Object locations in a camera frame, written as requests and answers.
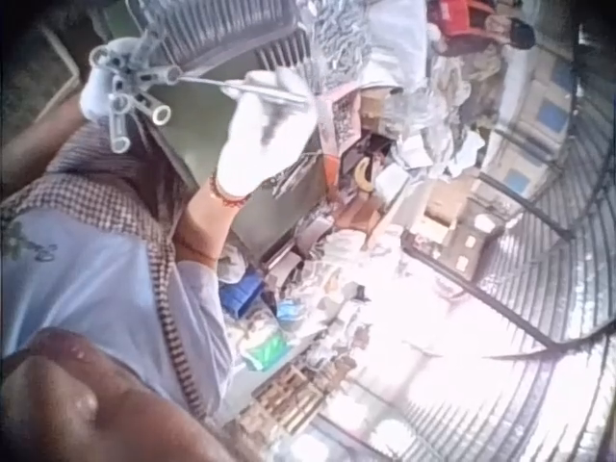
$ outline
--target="red beaded bracelet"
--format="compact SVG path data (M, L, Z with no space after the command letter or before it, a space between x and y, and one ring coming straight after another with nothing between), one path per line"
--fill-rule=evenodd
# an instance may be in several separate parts
M212 193L212 197L215 197L216 199L221 200L222 205L224 205L225 207L242 208L245 205L245 203L248 201L248 199L250 198L250 194L241 199L229 199L225 197L224 194L220 192L220 189L218 188L218 184L216 181L216 174L217 172L214 170L214 173L212 173L212 176L210 176L210 192Z

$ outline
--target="woman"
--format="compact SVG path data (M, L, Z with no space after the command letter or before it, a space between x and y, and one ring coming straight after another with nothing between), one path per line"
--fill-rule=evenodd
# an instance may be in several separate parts
M135 43L109 46L128 54ZM202 425L233 363L217 260L249 195L301 154L312 95L289 69L249 73L311 104L273 111L230 93L217 171L187 204L142 126L129 127L128 154L112 153L111 78L93 70L80 95L3 149L5 192L22 188L2 204L5 439L27 460L234 460Z
M432 33L432 38L442 56L478 53L491 44L521 50L535 44L532 27L518 18L497 14L492 0L432 0L428 21L440 30L440 36Z

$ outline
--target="hair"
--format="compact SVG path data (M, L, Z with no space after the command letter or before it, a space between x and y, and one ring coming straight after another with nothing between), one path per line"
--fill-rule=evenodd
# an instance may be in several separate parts
M535 31L517 17L512 17L509 39L511 40L511 46L514 48L529 50L535 45Z

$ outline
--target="blue window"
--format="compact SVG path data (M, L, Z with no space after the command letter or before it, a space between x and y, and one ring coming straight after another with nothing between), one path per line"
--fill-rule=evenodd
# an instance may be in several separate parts
M570 63L557 58L552 68L552 76L550 78L563 90L569 93L573 92L576 85L576 78L574 77L574 71Z
M526 191L530 180L520 171L515 168L511 168L507 172L507 176L504 177L503 183L514 193L522 195L524 191Z
M564 110L546 98L539 108L537 120L553 132L560 133L565 128L568 117L569 115Z

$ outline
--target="metal tool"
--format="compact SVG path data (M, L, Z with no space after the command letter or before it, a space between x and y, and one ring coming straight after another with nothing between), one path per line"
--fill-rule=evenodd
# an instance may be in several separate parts
M204 79L200 77L180 77L182 82L193 82L195 84L214 85L216 87L235 89L242 92L258 94L264 100L272 104L291 104L300 109L305 109L308 105L308 98L302 94L291 93L289 91L274 89L272 87L259 87L248 84L232 84L219 80Z

